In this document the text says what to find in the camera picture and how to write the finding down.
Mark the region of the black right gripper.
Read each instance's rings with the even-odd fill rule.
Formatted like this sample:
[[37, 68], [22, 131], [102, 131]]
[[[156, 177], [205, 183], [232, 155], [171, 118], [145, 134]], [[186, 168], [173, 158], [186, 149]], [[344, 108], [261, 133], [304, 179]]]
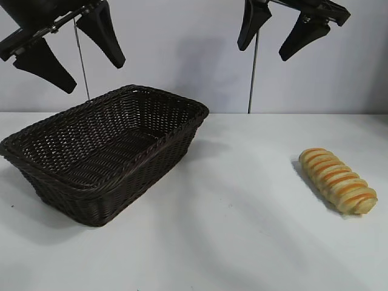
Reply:
[[[269, 10], [269, 1], [245, 0], [242, 26], [237, 44], [240, 51], [245, 51], [253, 37], [259, 32], [264, 23], [272, 17]], [[333, 1], [304, 1], [283, 0], [275, 3], [299, 10], [309, 16], [319, 16], [328, 21], [335, 22], [338, 26], [350, 18], [350, 12]], [[283, 61], [290, 59], [295, 53], [309, 45], [311, 42], [326, 36], [330, 27], [325, 22], [304, 22], [299, 20], [282, 44], [279, 55]]]

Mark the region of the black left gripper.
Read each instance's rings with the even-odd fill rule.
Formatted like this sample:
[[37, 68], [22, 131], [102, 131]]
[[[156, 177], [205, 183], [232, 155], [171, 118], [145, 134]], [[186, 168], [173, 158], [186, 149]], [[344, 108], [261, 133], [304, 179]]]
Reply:
[[[11, 57], [16, 46], [28, 41], [33, 35], [51, 27], [57, 18], [70, 12], [84, 10], [76, 26], [85, 33], [120, 69], [125, 56], [117, 40], [107, 1], [1, 1], [1, 8], [19, 25], [19, 29], [1, 41], [1, 59]], [[44, 38], [40, 38], [16, 55], [13, 65], [36, 75], [64, 92], [70, 94], [76, 81], [61, 65]]]

